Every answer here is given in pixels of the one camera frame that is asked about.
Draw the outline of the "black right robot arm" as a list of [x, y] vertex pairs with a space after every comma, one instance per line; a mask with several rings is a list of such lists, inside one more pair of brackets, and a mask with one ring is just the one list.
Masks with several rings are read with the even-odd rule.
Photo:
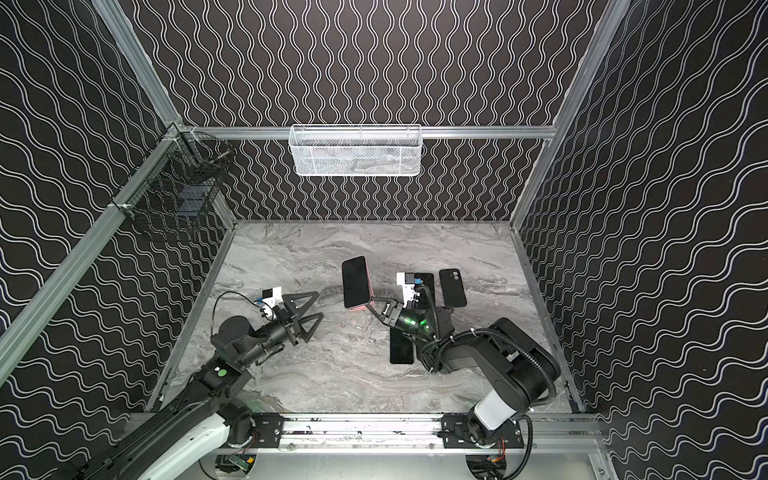
[[394, 298], [376, 297], [366, 309], [413, 343], [427, 372], [479, 369], [491, 390], [468, 413], [475, 436], [494, 433], [557, 397], [561, 375], [557, 361], [508, 318], [486, 328], [458, 332], [450, 307], [430, 304], [426, 309], [412, 309]]

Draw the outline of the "black phone case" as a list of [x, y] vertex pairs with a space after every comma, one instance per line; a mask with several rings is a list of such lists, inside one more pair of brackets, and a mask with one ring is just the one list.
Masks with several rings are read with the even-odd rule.
[[460, 270], [456, 268], [442, 269], [439, 271], [439, 278], [444, 305], [453, 308], [466, 307], [468, 301]]

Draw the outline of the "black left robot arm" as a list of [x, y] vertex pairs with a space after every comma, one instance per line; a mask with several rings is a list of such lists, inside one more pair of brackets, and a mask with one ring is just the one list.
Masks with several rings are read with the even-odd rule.
[[242, 454], [278, 443], [281, 427], [262, 425], [238, 395], [253, 378], [251, 366], [312, 339], [324, 318], [310, 311], [319, 296], [283, 295], [259, 328], [244, 316], [226, 319], [211, 338], [214, 355], [174, 399], [116, 445], [82, 464], [62, 465], [53, 478], [174, 479], [221, 447]]

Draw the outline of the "black phone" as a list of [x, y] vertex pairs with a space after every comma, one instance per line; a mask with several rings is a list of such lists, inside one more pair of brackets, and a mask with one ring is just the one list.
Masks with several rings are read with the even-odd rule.
[[432, 273], [416, 273], [415, 279], [420, 281], [420, 283], [414, 287], [416, 307], [421, 310], [426, 310], [436, 300], [434, 275]]

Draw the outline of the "black smartphone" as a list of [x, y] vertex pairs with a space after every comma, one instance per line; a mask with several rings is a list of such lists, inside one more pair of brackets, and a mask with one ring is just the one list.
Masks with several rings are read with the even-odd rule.
[[414, 363], [414, 346], [411, 340], [401, 331], [389, 331], [389, 361], [393, 365], [412, 365]]
[[365, 307], [372, 297], [366, 258], [357, 256], [343, 261], [341, 272], [344, 307], [346, 309]]

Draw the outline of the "pink phone case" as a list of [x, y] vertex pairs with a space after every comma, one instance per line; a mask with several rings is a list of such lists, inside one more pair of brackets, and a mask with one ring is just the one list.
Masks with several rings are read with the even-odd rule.
[[344, 307], [347, 310], [365, 310], [373, 297], [373, 290], [368, 281], [355, 281], [344, 285]]

